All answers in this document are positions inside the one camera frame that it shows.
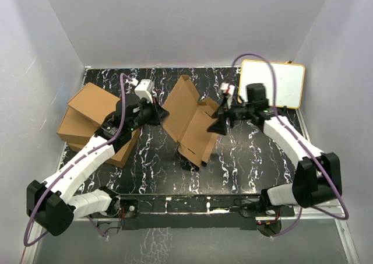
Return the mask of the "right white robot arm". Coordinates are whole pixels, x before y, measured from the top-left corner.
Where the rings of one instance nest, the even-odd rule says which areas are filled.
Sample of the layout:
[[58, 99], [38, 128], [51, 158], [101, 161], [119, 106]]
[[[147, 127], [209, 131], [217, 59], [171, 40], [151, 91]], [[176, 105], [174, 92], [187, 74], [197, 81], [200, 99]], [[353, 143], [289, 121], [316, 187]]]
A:
[[287, 117], [269, 105], [263, 84], [248, 85], [248, 101], [242, 104], [233, 104], [234, 90], [235, 87], [229, 83], [221, 84], [223, 101], [213, 113], [215, 122], [207, 131], [226, 135], [228, 125], [250, 120], [285, 152], [296, 168], [292, 183], [262, 190], [251, 210], [271, 216], [280, 210], [281, 205], [308, 208], [341, 197], [342, 178], [338, 156], [324, 153], [290, 126]]

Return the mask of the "brown cardboard box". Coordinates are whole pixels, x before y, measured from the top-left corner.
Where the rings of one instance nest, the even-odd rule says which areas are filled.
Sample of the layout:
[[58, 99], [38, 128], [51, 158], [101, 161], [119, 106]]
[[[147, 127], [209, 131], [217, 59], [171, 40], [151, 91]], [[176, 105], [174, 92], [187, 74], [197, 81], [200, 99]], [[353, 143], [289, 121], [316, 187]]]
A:
[[170, 113], [163, 128], [178, 144], [178, 152], [198, 167], [209, 161], [215, 147], [218, 134], [207, 129], [214, 123], [212, 114], [219, 106], [210, 97], [199, 98], [191, 78], [181, 75], [163, 104]]

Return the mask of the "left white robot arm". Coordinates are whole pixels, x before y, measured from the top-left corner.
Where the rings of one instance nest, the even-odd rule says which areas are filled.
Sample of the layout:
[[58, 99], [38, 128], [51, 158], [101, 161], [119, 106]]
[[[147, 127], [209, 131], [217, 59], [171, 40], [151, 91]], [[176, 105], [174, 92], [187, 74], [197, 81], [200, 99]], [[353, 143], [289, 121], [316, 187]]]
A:
[[118, 101], [85, 147], [65, 166], [43, 182], [29, 183], [26, 190], [26, 213], [33, 223], [44, 227], [53, 236], [62, 234], [73, 221], [93, 213], [113, 217], [119, 213], [119, 195], [101, 187], [76, 195], [78, 188], [108, 159], [123, 148], [132, 134], [144, 125], [158, 126], [169, 113], [156, 99], [142, 98], [124, 106]]

